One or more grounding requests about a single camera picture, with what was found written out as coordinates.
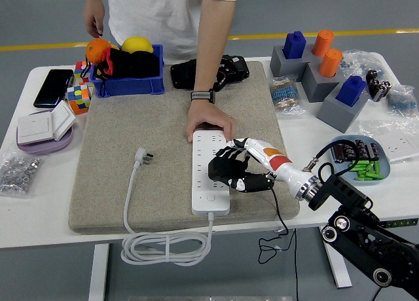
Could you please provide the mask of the person's left hand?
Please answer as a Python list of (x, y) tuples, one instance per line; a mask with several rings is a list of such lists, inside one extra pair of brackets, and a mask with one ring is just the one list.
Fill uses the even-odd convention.
[(185, 128), (189, 143), (192, 142), (195, 129), (204, 122), (220, 127), (227, 141), (234, 139), (236, 135), (237, 120), (235, 118), (224, 113), (208, 100), (192, 100)]

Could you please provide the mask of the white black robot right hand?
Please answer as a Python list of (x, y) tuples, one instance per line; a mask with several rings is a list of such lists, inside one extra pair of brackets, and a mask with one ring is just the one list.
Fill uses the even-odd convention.
[[(264, 166), (266, 173), (248, 172), (250, 158)], [(319, 179), (312, 172), (297, 169), (270, 143), (252, 138), (229, 141), (209, 162), (208, 177), (240, 192), (270, 190), (276, 181), (283, 182), (298, 200), (311, 200), (321, 188)]]

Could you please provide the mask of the person's right hand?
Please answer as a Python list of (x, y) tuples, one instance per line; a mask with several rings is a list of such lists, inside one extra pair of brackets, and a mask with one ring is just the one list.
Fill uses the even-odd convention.
[(84, 24), (86, 31), (93, 38), (103, 36), (105, 8), (102, 0), (86, 0), (84, 7)]

